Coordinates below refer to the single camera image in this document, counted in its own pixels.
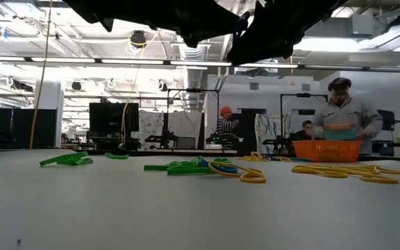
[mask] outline white table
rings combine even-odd
[[[64,153],[0,153],[1,250],[400,249],[400,184],[295,174],[288,162],[234,160],[266,184],[143,171],[191,159],[179,156],[38,165]]]

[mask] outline plastic basket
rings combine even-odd
[[[304,140],[292,142],[298,158],[313,162],[354,163],[358,161],[361,141]]]

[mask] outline yellow plastic piece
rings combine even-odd
[[[263,158],[262,155],[258,152],[251,152],[250,156],[243,156],[243,157],[239,157],[237,158],[237,160],[245,160],[245,161],[260,161],[260,162],[267,162],[270,161],[270,158]]]
[[[246,173],[232,174],[232,173],[221,172],[213,166],[237,167],[238,169],[246,171]],[[266,183],[267,182],[267,177],[265,176],[265,173],[259,169],[239,167],[233,163],[224,163],[224,162],[222,163],[222,162],[215,162],[215,161],[210,161],[208,163],[208,167],[216,174],[220,174],[222,176],[237,177],[237,178],[240,178],[241,181],[246,182],[246,183]]]
[[[331,178],[347,178],[349,174],[359,175],[360,180],[373,183],[397,184],[399,180],[392,177],[379,175],[400,174],[400,171],[392,169],[383,169],[380,165],[365,165],[359,167],[341,166],[341,165],[297,165],[291,169],[294,173],[317,174]]]

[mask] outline white curtain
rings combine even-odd
[[[168,131],[175,136],[195,138],[196,148],[199,145],[201,127],[200,112],[173,112],[169,114]]]
[[[147,150],[151,146],[159,147],[160,143],[144,142],[150,135],[161,135],[163,131],[163,114],[161,112],[139,112],[140,131],[131,132],[132,138],[139,139],[142,149]]]

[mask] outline wire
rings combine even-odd
[[[40,89],[38,90],[38,100],[36,101],[35,112],[33,113],[32,129],[31,129],[31,142],[28,147],[29,149],[33,148],[33,136],[34,136],[34,132],[35,132],[36,117],[38,115],[38,107],[40,105],[42,84],[44,82],[44,73],[46,72],[47,56],[49,54],[49,35],[50,35],[50,23],[51,23],[51,14],[52,14],[52,3],[53,3],[53,0],[50,0],[50,2],[49,2],[49,20],[47,21],[46,51],[44,52],[44,63],[42,65]]]
[[[144,54],[144,48],[143,48],[143,50],[142,50],[142,55],[140,56],[140,59],[143,58],[143,54]],[[141,65],[138,65],[137,73],[135,74],[135,78],[134,78],[134,80],[133,80],[131,92],[129,93],[129,97],[128,97],[128,99],[126,100],[126,104],[124,105],[124,108],[123,108],[123,115],[122,115],[122,144],[121,144],[121,145],[124,145],[124,143],[126,142],[126,124],[124,123],[124,118],[125,118],[125,116],[126,116],[126,109],[127,109],[127,107],[128,107],[129,100],[131,99],[133,89],[135,88],[135,84],[137,83],[138,72],[140,71],[140,66],[141,66]]]

